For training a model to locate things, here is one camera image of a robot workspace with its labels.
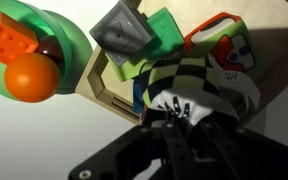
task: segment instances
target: green plastic bowl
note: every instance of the green plastic bowl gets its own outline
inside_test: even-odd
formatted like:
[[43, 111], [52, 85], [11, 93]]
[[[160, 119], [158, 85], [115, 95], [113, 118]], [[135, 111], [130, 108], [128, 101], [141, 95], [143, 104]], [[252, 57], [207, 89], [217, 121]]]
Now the green plastic bowl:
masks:
[[[72, 63], [72, 47], [64, 29], [48, 13], [35, 8], [34, 6], [16, 0], [0, 0], [0, 11], [4, 12], [13, 19], [21, 22], [35, 31], [38, 39], [45, 35], [55, 35], [64, 53], [64, 68], [60, 69], [61, 83], [60, 88], [70, 73]], [[0, 63], [0, 94], [15, 99], [4, 85], [4, 71], [6, 65]]]

